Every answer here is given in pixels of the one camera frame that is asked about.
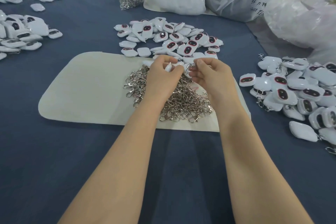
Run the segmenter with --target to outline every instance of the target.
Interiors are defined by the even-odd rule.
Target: hand
[[[214,58],[197,59],[196,65],[190,69],[189,76],[207,91],[215,111],[223,104],[226,107],[240,105],[235,79],[228,65]]]
[[[181,65],[172,66],[172,71],[166,72],[165,67],[169,62],[175,64],[177,59],[167,55],[160,55],[150,66],[147,74],[144,99],[157,103],[161,109],[174,92],[183,73],[183,66]]]

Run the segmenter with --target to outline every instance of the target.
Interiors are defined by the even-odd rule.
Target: dark blue tablecloth
[[[57,223],[122,130],[46,120],[37,110],[44,91],[74,56],[120,53],[116,24],[156,16],[186,22],[224,41],[218,56],[236,79],[248,72],[261,74],[257,62],[263,49],[244,23],[143,7],[121,11],[118,0],[54,1],[36,13],[29,7],[34,2],[1,4],[0,9],[39,16],[64,36],[0,61],[0,223]],[[249,89],[242,92],[268,153],[315,223],[335,223],[335,156],[322,143],[294,138],[290,119],[265,112]],[[155,132],[139,223],[234,223],[218,133]]]

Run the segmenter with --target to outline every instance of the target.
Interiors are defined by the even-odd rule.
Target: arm
[[[156,124],[183,72],[167,73],[166,62],[177,60],[162,55],[151,65],[143,100],[59,224],[138,223]]]
[[[229,66],[201,59],[189,75],[208,92],[216,111],[236,223],[313,224],[241,106]]]

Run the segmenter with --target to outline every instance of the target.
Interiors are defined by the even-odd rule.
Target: blue table
[[[41,17],[64,36],[0,61],[0,223],[57,223],[122,130],[46,120],[37,110],[44,91],[73,57],[89,51],[120,53],[116,24],[165,16],[195,25],[224,41],[218,56],[236,79],[261,74],[257,62],[263,49],[244,23],[163,15],[143,7],[121,11],[118,0],[54,1],[36,13],[29,7],[34,2],[0,9]],[[242,92],[268,153],[315,223],[335,223],[335,156],[321,143],[294,138],[290,119],[266,113],[249,89]],[[139,223],[234,223],[218,133],[155,132]]]

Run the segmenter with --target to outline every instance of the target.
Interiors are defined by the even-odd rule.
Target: left hand
[[[169,62],[175,64],[177,59],[167,55],[160,55],[150,66],[147,74],[144,100],[158,104],[161,109],[174,92],[183,73],[183,66],[181,65],[172,66],[172,71],[166,72],[165,67]]]

